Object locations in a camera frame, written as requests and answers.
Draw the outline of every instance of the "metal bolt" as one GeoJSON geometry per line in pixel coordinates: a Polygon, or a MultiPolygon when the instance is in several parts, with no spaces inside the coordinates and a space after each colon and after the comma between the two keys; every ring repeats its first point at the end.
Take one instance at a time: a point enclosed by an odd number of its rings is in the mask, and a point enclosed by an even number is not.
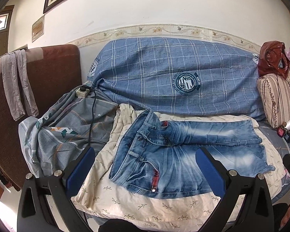
{"type": "Polygon", "coordinates": [[[54,175],[55,175],[55,176],[60,176],[60,175],[62,175],[62,171],[61,171],[61,170],[56,170],[56,171],[54,172],[54,175]]]}
{"type": "Polygon", "coordinates": [[[230,174],[231,176],[237,176],[237,172],[236,172],[235,170],[230,170],[230,171],[229,171],[229,174],[230,174]]]}
{"type": "Polygon", "coordinates": [[[27,173],[26,174],[26,179],[29,180],[33,177],[33,174],[32,173],[27,173]]]}
{"type": "Polygon", "coordinates": [[[259,173],[259,174],[258,174],[258,178],[259,178],[260,180],[264,180],[264,175],[261,174],[261,173],[259,173]]]}

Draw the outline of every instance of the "pillow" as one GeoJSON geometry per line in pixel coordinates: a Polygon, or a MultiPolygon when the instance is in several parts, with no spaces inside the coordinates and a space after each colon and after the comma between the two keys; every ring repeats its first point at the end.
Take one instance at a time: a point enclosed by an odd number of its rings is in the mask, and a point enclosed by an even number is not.
{"type": "Polygon", "coordinates": [[[268,122],[273,128],[290,120],[290,70],[285,80],[281,76],[268,74],[260,77],[257,87],[268,122]]]}

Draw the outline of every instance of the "decorative tile border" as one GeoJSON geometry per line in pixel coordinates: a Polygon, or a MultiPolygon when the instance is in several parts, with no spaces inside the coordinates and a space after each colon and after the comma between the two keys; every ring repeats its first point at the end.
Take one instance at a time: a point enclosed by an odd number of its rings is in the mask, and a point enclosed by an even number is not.
{"type": "Polygon", "coordinates": [[[68,42],[68,44],[74,44],[80,48],[114,39],[145,36],[164,36],[213,41],[235,46],[258,54],[260,53],[261,49],[260,45],[225,32],[202,27],[177,24],[146,24],[121,27],[84,36],[74,41],[68,42]]]}

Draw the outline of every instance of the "patterned fabric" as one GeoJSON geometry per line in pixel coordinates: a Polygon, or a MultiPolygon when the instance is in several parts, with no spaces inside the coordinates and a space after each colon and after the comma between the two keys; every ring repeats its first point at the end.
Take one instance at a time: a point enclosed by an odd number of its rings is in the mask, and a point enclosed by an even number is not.
{"type": "MultiPolygon", "coordinates": [[[[138,115],[143,111],[135,111],[130,105],[121,104],[117,110],[110,140],[97,155],[84,185],[73,200],[76,207],[91,215],[102,218],[125,219],[143,230],[189,232],[197,231],[207,220],[220,198],[212,192],[177,199],[155,199],[130,193],[108,179],[111,165],[122,136],[130,128],[138,115]]],[[[258,123],[247,116],[221,115],[213,117],[178,116],[156,113],[160,121],[202,121],[233,122],[250,119],[256,134],[262,138],[265,146],[267,163],[275,166],[274,172],[264,176],[273,198],[281,191],[280,179],[285,175],[282,159],[257,129],[258,123]]],[[[244,196],[238,199],[229,221],[234,221],[243,203],[244,196]]]]}
{"type": "Polygon", "coordinates": [[[257,55],[232,46],[177,38],[109,42],[87,80],[118,104],[195,116],[246,114],[262,120],[257,55]]]}
{"type": "MultiPolygon", "coordinates": [[[[286,154],[290,154],[290,143],[287,143],[285,139],[277,135],[277,131],[271,127],[268,122],[262,121],[258,122],[258,129],[268,138],[268,140],[273,144],[276,150],[279,152],[280,156],[283,158],[286,154]]],[[[282,189],[281,191],[272,199],[272,203],[278,201],[283,197],[290,189],[290,174],[285,169],[286,175],[281,179],[282,189]]]]}
{"type": "Polygon", "coordinates": [[[265,115],[273,128],[290,120],[290,70],[287,80],[268,74],[258,80],[265,115]]]}
{"type": "MultiPolygon", "coordinates": [[[[28,117],[19,124],[22,153],[36,177],[49,176],[65,169],[88,144],[94,93],[87,98],[75,96],[73,89],[63,95],[41,118],[28,117]]],[[[96,90],[91,146],[95,153],[109,140],[117,104],[96,90]]]]}

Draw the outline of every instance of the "black cable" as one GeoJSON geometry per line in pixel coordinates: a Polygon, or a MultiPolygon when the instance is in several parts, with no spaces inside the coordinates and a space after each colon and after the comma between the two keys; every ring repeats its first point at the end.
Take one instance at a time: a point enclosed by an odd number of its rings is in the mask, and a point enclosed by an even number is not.
{"type": "Polygon", "coordinates": [[[90,147],[90,143],[91,143],[91,129],[92,129],[92,126],[93,126],[93,119],[94,119],[94,113],[93,113],[93,108],[95,106],[95,102],[96,102],[96,99],[97,99],[97,95],[96,95],[96,92],[95,90],[93,90],[93,93],[95,94],[95,97],[94,97],[94,101],[93,101],[93,104],[92,104],[92,109],[91,109],[91,113],[92,113],[92,121],[91,121],[91,124],[90,124],[90,129],[89,129],[89,137],[88,137],[88,146],[90,147]]]}
{"type": "Polygon", "coordinates": [[[83,212],[83,216],[84,216],[84,220],[85,220],[85,222],[86,222],[87,225],[89,226],[89,224],[88,224],[88,220],[87,220],[87,217],[86,217],[86,213],[85,213],[85,212],[83,212]]]}

